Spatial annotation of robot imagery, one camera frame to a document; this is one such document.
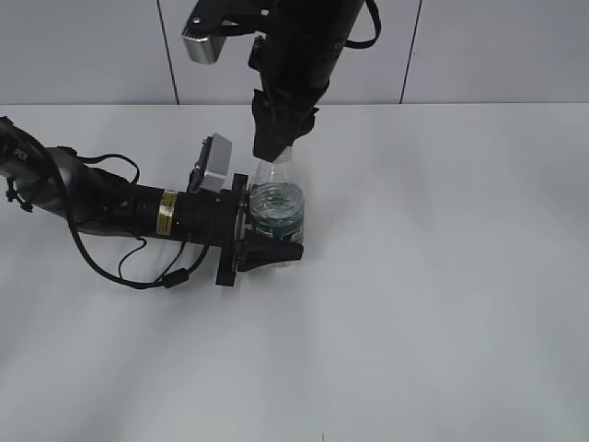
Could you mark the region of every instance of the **clear plastic bottle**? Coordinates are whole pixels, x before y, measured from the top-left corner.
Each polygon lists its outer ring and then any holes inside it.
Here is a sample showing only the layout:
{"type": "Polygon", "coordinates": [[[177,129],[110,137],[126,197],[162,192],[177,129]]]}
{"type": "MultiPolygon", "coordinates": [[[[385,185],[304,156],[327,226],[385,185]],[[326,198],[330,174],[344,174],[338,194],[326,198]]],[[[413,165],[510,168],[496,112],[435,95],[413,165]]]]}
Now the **clear plastic bottle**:
{"type": "Polygon", "coordinates": [[[254,231],[268,238],[303,243],[305,196],[288,147],[273,163],[261,161],[251,184],[254,231]]]}

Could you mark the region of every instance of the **white wall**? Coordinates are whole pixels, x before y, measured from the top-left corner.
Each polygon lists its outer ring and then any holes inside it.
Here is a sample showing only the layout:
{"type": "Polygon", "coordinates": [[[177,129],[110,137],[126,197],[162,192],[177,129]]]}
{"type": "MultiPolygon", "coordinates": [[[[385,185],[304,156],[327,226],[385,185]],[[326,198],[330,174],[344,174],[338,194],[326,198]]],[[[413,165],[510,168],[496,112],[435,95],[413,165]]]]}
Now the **white wall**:
{"type": "Polygon", "coordinates": [[[175,102],[156,0],[0,3],[0,104],[175,102]]]}
{"type": "MultiPolygon", "coordinates": [[[[249,103],[253,38],[214,66],[180,38],[197,0],[160,0],[179,102],[249,103]]],[[[398,103],[420,0],[378,0],[384,33],[341,57],[329,103],[398,103]]],[[[587,0],[422,0],[406,103],[589,101],[587,0]]],[[[368,39],[363,12],[353,37],[368,39]]],[[[175,103],[157,0],[2,0],[0,104],[175,103]]]]}
{"type": "Polygon", "coordinates": [[[423,0],[405,102],[589,101],[587,0],[423,0]]]}

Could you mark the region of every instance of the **white table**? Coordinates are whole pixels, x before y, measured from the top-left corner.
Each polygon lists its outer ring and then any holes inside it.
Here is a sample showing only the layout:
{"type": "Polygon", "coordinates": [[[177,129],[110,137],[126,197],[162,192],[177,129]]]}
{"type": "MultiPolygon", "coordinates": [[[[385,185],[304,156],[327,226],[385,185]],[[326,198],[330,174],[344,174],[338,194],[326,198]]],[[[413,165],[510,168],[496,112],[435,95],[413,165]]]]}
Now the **white table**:
{"type": "MultiPolygon", "coordinates": [[[[0,114],[156,187],[213,132],[256,164],[247,106],[0,114]]],[[[171,292],[117,287],[63,220],[1,203],[0,440],[589,440],[588,105],[324,107],[295,154],[305,260],[235,289],[218,253],[171,292]]],[[[111,270],[135,246],[85,240],[111,270]]]]}

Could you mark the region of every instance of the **black robotic arm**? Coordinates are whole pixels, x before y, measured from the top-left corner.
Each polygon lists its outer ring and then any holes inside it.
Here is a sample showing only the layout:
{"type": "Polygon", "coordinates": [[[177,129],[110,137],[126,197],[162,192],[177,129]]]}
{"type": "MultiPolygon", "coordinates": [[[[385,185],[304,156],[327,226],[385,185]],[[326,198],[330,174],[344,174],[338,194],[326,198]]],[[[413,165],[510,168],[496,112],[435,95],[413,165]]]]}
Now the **black robotic arm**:
{"type": "Polygon", "coordinates": [[[374,0],[365,0],[375,38],[349,41],[364,0],[201,0],[183,32],[191,59],[213,64],[227,36],[256,31],[249,66],[260,72],[252,110],[254,155],[272,162],[311,132],[319,100],[345,47],[369,48],[381,33],[374,0]]]}

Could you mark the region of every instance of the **bottle label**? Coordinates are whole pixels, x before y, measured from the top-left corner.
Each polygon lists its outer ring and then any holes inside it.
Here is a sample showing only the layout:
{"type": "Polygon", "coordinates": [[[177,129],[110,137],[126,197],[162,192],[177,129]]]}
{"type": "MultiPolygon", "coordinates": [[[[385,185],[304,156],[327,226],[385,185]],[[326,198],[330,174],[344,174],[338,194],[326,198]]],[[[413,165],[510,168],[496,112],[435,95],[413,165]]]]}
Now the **bottle label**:
{"type": "Polygon", "coordinates": [[[303,226],[304,217],[301,216],[300,219],[293,224],[288,226],[282,227],[275,227],[269,226],[267,224],[261,223],[255,218],[252,219],[252,227],[254,232],[259,235],[262,235],[266,238],[277,239],[279,241],[286,241],[286,242],[296,242],[298,244],[303,244],[303,234],[304,234],[304,226],[303,226]]]}

